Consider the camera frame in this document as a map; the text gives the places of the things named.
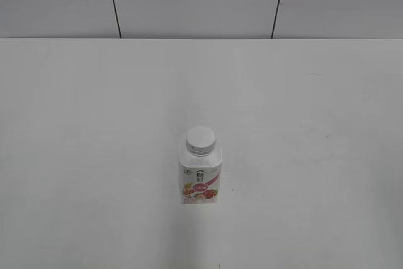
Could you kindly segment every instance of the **white table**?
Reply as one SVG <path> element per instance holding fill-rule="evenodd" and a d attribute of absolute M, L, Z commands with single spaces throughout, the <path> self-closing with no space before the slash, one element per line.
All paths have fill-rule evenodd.
<path fill-rule="evenodd" d="M 0 268 L 403 267 L 402 40 L 0 40 Z M 211 126 L 219 203 L 180 205 Z"/>

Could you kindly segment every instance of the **white bottle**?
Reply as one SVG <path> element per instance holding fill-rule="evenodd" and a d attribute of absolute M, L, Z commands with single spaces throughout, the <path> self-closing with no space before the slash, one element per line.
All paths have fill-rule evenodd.
<path fill-rule="evenodd" d="M 205 126 L 189 129 L 179 142 L 181 203 L 217 203 L 221 174 L 221 145 Z"/>

